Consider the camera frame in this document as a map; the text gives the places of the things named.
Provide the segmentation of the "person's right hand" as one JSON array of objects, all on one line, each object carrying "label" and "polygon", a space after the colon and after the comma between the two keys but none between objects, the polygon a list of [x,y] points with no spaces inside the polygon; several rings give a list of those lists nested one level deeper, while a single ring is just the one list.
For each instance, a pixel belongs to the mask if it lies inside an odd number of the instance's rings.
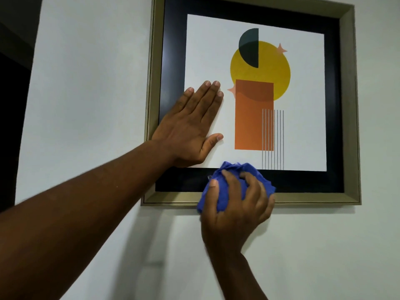
[{"label": "person's right hand", "polygon": [[237,248],[241,251],[248,237],[265,219],[268,196],[261,182],[261,196],[257,203],[243,203],[239,180],[223,170],[228,183],[229,201],[226,209],[215,217],[205,217],[201,213],[202,237],[207,246]]}]

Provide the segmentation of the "person's left hand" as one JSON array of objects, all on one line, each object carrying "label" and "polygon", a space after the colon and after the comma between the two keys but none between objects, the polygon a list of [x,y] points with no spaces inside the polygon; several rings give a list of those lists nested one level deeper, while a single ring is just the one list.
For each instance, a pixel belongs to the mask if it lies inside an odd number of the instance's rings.
[{"label": "person's left hand", "polygon": [[174,167],[189,167],[202,163],[197,162],[197,157],[204,140],[210,136],[209,131],[213,122],[201,122],[197,119],[195,108],[212,83],[205,81],[194,91],[191,114],[171,115],[170,110],[152,135],[151,142],[167,153],[171,159],[171,165]]}]

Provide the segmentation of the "blue cleaning cloth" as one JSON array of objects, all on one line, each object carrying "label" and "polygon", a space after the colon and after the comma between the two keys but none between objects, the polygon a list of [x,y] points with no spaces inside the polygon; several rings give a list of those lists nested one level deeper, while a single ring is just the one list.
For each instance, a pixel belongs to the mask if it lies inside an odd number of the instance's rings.
[{"label": "blue cleaning cloth", "polygon": [[203,190],[202,196],[200,201],[197,204],[197,212],[198,214],[201,214],[203,209],[204,209],[204,204],[206,201],[206,194],[208,192],[210,182],[211,180],[217,180],[218,185],[219,185],[219,195],[218,195],[218,202],[217,202],[217,207],[216,210],[217,212],[222,212],[226,209],[229,201],[229,196],[228,196],[228,183],[225,179],[225,177],[222,174],[222,171],[226,170],[230,173],[232,173],[238,180],[241,186],[241,196],[242,200],[244,200],[246,196],[246,191],[247,191],[247,183],[246,181],[240,177],[240,174],[242,172],[248,172],[252,174],[259,182],[261,182],[266,190],[267,196],[269,197],[270,195],[274,194],[276,191],[276,188],[272,186],[271,182],[268,181],[266,178],[262,176],[262,174],[251,164],[249,163],[230,163],[228,161],[225,161],[220,168],[218,168],[212,176],[209,178],[209,182],[207,183],[205,189]]}]

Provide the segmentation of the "gold framed abstract picture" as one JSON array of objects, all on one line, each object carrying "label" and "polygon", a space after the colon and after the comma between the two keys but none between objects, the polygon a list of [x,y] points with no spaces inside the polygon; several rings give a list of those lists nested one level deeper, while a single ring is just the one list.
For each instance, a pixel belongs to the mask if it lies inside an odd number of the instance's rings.
[{"label": "gold framed abstract picture", "polygon": [[172,168],[147,206],[196,206],[224,161],[250,163],[277,204],[360,205],[354,6],[325,0],[152,0],[146,139],[183,90],[218,80],[205,162]]}]

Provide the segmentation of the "person's left forearm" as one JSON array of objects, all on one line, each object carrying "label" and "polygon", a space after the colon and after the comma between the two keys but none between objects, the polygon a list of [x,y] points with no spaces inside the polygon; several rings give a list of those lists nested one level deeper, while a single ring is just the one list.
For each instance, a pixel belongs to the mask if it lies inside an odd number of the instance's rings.
[{"label": "person's left forearm", "polygon": [[133,151],[0,213],[0,300],[59,300],[176,156]]}]

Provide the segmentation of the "person's right forearm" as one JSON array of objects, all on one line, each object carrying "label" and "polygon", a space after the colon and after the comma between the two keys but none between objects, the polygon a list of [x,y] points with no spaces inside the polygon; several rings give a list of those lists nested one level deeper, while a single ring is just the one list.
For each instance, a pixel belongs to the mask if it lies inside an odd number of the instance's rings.
[{"label": "person's right forearm", "polygon": [[206,250],[225,300],[268,300],[240,250],[220,246]]}]

